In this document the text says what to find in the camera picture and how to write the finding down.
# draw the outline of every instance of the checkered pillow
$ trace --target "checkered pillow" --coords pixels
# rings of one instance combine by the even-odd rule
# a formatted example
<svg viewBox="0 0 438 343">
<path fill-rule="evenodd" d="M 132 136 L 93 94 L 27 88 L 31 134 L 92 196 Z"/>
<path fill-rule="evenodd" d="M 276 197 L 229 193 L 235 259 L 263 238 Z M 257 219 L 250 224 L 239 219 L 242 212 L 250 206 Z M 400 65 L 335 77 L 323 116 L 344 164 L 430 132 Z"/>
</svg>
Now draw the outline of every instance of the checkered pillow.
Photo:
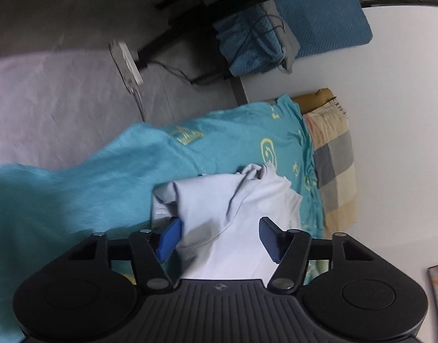
<svg viewBox="0 0 438 343">
<path fill-rule="evenodd" d="M 304 115 L 314 144 L 314 164 L 325 214 L 325 236 L 357 219 L 357 185 L 347 115 L 338 100 Z"/>
</svg>

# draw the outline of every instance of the white wall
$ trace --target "white wall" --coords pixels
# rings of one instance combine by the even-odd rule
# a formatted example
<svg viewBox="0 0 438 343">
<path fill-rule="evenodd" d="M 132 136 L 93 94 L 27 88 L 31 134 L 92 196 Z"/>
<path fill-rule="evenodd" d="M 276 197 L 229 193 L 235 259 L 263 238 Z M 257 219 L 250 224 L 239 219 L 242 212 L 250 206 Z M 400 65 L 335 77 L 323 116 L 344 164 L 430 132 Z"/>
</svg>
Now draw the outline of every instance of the white wall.
<svg viewBox="0 0 438 343">
<path fill-rule="evenodd" d="M 350 233 L 426 289 L 438 264 L 438 7 L 372 7 L 373 40 L 245 77 L 250 101 L 329 87 L 348 112 L 360 198 Z M 432 310 L 419 338 L 437 341 Z"/>
</svg>

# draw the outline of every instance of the blue towel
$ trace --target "blue towel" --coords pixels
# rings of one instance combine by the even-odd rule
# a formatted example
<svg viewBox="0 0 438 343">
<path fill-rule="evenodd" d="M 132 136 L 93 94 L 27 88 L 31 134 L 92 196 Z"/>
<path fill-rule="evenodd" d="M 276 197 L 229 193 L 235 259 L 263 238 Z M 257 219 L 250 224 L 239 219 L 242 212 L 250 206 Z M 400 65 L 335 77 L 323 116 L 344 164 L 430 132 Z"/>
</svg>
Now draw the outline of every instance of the blue towel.
<svg viewBox="0 0 438 343">
<path fill-rule="evenodd" d="M 148 228 L 155 185 L 266 161 L 303 196 L 303 229 L 322 237 L 313 145 L 287 95 L 164 129 L 134 125 L 71 169 L 1 167 L 0 343 L 22 338 L 11 307 L 17 286 L 93 232 L 119 238 Z"/>
<path fill-rule="evenodd" d="M 276 0 L 300 43 L 297 58 L 364 45 L 373 33 L 359 0 Z"/>
<path fill-rule="evenodd" d="M 208 5 L 216 0 L 202 1 Z M 359 0 L 276 0 L 276 5 L 300 43 L 297 58 L 364 45 L 373 37 Z M 214 24 L 233 76 L 269 71 L 283 58 L 283 45 L 262 16 L 259 5 Z"/>
</svg>

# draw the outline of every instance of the white cloth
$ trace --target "white cloth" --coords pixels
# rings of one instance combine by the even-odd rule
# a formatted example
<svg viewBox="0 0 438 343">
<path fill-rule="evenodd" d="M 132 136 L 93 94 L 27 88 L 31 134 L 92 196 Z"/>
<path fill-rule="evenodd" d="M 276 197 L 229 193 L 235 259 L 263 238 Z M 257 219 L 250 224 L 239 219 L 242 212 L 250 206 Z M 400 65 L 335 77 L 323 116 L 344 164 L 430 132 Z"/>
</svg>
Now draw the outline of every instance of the white cloth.
<svg viewBox="0 0 438 343">
<path fill-rule="evenodd" d="M 260 278 L 266 285 L 278 265 L 260 241 L 261 217 L 282 230 L 300 228 L 302 197 L 271 163 L 166 183 L 154 190 L 153 199 L 153 227 L 164 217 L 182 220 L 183 238 L 176 248 L 182 278 Z"/>
</svg>

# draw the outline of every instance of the gray floor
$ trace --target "gray floor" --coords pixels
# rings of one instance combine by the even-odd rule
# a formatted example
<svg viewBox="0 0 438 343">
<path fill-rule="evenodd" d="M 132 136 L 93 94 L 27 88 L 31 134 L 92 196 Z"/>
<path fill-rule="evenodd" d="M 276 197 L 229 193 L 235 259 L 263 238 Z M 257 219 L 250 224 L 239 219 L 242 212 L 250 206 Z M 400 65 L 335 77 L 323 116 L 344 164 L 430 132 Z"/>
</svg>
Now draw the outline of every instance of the gray floor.
<svg viewBox="0 0 438 343">
<path fill-rule="evenodd" d="M 112 39 L 126 41 L 136 50 L 167 28 L 169 12 L 159 12 L 153 4 L 154 0 L 0 0 L 0 57 L 107 50 Z M 217 54 L 209 50 L 208 40 L 197 45 L 199 40 L 181 42 L 159 60 L 192 77 L 214 68 Z M 192 87 L 158 66 L 151 66 L 142 75 L 147 121 L 156 126 L 236 106 L 228 81 Z"/>
<path fill-rule="evenodd" d="M 81 163 L 140 116 L 108 51 L 163 32 L 154 0 L 0 0 L 0 164 L 47 169 Z M 158 59 L 195 77 L 217 64 L 210 38 Z M 170 125 L 236 106 L 229 81 L 192 87 L 163 68 L 142 71 L 146 121 Z"/>
</svg>

